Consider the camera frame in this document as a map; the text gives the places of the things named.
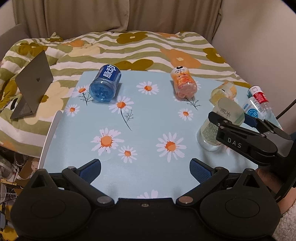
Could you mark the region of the person's right hand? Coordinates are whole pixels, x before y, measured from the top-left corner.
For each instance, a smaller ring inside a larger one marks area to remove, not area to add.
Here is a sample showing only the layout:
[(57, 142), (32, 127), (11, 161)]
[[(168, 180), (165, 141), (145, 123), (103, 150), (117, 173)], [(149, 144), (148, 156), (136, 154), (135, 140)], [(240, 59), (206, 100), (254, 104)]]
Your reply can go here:
[(256, 170), (256, 173), (261, 178), (263, 183), (274, 193), (277, 193), (280, 188), (282, 187), (282, 184), (278, 181), (276, 176), (270, 172), (269, 167), (258, 167)]

